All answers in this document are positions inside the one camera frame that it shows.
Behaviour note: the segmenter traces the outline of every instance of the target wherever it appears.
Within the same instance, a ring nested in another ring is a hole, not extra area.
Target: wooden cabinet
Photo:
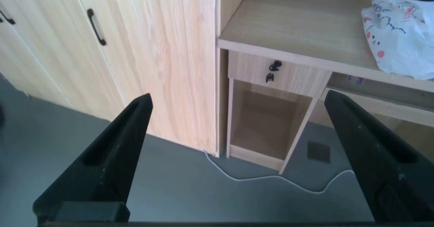
[[[38,59],[6,21],[0,23],[0,72],[20,91],[71,107]]]
[[[93,9],[128,103],[150,93],[148,132],[216,151],[214,0],[80,0]]]
[[[74,109],[104,119],[119,114],[124,103],[78,0],[0,2]]]

